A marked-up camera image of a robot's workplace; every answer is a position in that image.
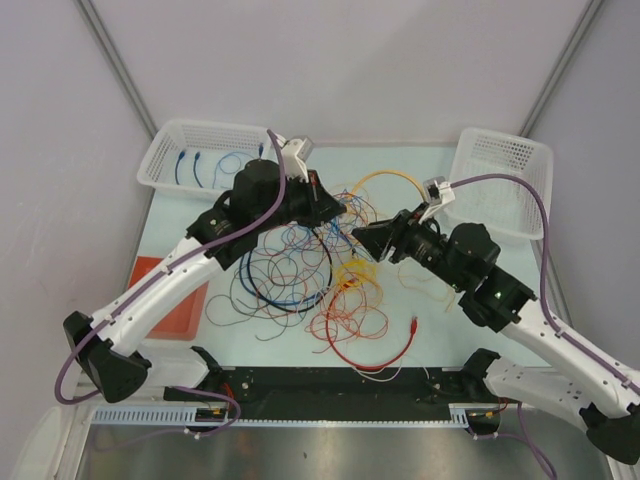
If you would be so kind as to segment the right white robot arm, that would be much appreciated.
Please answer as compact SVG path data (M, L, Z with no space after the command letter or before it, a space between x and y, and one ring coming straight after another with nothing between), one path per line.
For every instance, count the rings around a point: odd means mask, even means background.
M353 235L376 260L412 259L460 295L477 326L519 343L557 371L529 373L500 354L477 351L461 376L473 401L491 394L518 399L584 432L602 453L639 461L639 373L606 354L552 314L541 295L497 266L499 246L482 224L462 223L444 235L400 211Z

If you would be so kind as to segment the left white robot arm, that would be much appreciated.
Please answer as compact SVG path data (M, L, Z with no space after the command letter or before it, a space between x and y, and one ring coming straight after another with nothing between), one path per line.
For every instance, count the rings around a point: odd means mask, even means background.
M345 211L316 171L305 180L289 179L273 161L248 162L232 188L133 287L91 315L75 311L65 319L73 360L109 403L145 385L187 388L202 400L214 397L221 376L203 348L141 350L141 342L193 291L253 250L262 233L291 223L317 228Z

